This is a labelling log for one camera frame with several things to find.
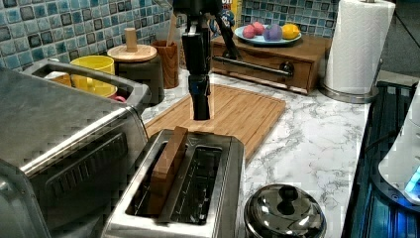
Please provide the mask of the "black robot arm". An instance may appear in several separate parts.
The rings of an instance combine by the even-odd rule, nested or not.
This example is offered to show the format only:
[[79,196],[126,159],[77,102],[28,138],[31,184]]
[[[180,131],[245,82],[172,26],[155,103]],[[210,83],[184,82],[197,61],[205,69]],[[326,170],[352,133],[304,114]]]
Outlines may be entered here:
[[187,28],[182,34],[186,67],[189,71],[188,90],[192,98],[193,119],[209,120],[210,109],[210,31],[209,17],[214,17],[231,57],[240,58],[233,42],[233,32],[222,20],[222,0],[173,0],[173,13],[187,18]]

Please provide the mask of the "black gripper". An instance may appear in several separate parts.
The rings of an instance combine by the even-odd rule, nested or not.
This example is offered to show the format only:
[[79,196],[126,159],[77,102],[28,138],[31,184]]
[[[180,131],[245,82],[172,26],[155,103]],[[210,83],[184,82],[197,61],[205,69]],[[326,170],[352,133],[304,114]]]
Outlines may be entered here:
[[193,119],[209,120],[210,109],[210,33],[203,17],[187,17],[186,30],[181,35],[188,76],[188,89],[193,103]]

